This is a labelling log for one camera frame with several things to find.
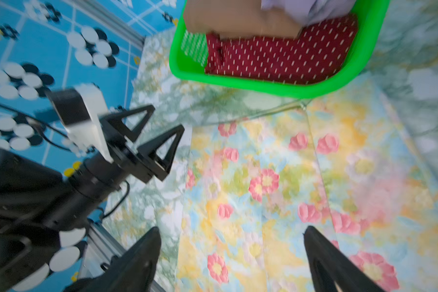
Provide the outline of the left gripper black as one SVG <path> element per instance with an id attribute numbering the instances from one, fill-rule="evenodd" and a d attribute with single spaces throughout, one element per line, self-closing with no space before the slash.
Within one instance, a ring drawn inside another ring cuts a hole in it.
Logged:
<path id="1" fill-rule="evenodd" d="M 165 180 L 171 170 L 185 128 L 182 125 L 143 143 L 132 150 L 155 111 L 153 105 L 109 113 L 101 117 L 101 127 L 113 161 L 126 173 L 144 183 L 152 178 Z"/>

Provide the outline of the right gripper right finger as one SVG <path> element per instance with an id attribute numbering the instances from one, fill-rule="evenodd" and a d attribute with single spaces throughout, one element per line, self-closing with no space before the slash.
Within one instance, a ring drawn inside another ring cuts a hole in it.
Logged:
<path id="1" fill-rule="evenodd" d="M 382 292 L 315 227 L 304 232 L 304 246 L 316 292 Z"/>

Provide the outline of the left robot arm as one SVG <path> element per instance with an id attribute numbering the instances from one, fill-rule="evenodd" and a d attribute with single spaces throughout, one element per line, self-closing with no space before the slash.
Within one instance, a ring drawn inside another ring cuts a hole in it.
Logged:
<path id="1" fill-rule="evenodd" d="M 184 134 L 178 125 L 142 144 L 127 146 L 148 123 L 152 105 L 100 118 L 109 159 L 85 159 L 68 179 L 41 164 L 0 149 L 0 292 L 47 264 L 61 248 L 60 233 L 81 228 L 87 216 L 129 176 L 165 180 Z"/>

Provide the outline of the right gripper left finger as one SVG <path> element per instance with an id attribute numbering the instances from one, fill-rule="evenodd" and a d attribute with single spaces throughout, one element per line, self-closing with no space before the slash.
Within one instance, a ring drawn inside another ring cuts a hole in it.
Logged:
<path id="1" fill-rule="evenodd" d="M 151 228 L 127 252 L 112 261 L 108 269 L 95 278 L 77 280 L 66 292 L 149 292 L 160 255 L 161 235 Z"/>

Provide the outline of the floral pastel skirt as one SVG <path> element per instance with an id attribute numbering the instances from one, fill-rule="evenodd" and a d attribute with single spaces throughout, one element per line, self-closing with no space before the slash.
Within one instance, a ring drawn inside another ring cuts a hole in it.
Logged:
<path id="1" fill-rule="evenodd" d="M 309 226 L 387 292 L 438 292 L 438 182 L 367 74 L 193 130 L 175 290 L 311 292 Z"/>

